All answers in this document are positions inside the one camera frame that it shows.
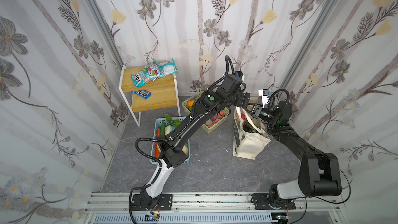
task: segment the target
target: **wallpaper panel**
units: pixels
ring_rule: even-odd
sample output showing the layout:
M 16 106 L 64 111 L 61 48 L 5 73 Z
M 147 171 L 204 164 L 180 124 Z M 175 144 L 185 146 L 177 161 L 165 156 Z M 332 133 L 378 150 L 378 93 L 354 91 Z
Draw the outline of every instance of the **wallpaper panel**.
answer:
M 298 133 L 351 181 L 350 224 L 398 217 L 397 14 L 398 0 L 340 0 L 288 87 Z
M 127 115 L 105 43 L 85 0 L 1 0 L 1 222 L 82 220 Z
M 248 92 L 279 85 L 326 0 L 96 1 L 127 67 L 173 58 L 179 92 L 193 94 L 222 76 L 225 55 Z

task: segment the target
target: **flower center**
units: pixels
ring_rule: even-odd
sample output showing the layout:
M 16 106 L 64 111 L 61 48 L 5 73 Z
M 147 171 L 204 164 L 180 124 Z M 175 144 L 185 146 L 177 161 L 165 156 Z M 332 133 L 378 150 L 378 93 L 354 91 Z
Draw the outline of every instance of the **flower center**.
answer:
M 9 35 L 4 35 L 3 36 L 4 40 L 12 41 L 12 38 Z
M 29 201 L 29 197 L 24 197 L 23 199 L 22 199 L 22 203 L 27 203 Z
M 16 191 L 17 189 L 18 189 L 18 185 L 16 185 L 16 184 L 11 187 L 11 191 L 12 192 Z

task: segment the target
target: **yellow plastic basket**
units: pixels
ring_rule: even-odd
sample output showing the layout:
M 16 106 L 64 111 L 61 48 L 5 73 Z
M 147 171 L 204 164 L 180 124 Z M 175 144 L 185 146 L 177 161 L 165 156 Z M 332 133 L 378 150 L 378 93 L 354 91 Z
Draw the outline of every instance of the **yellow plastic basket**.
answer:
M 182 109 L 184 110 L 184 112 L 186 114 L 190 114 L 191 112 L 188 110 L 188 102 L 189 101 L 194 101 L 199 99 L 199 97 L 201 97 L 202 93 L 204 91 L 200 91 L 199 93 L 197 93 L 197 95 L 190 97 L 189 99 L 187 99 L 186 101 L 183 101 L 182 104 Z M 222 111 L 225 114 L 225 117 L 223 117 L 219 122 L 215 123 L 213 126 L 211 126 L 210 128 L 207 127 L 205 124 L 203 124 L 201 126 L 201 128 L 207 133 L 210 134 L 212 131 L 214 131 L 217 127 L 219 127 L 222 123 L 224 123 L 226 121 L 226 119 L 229 117 L 229 110 L 227 108 L 225 108 Z

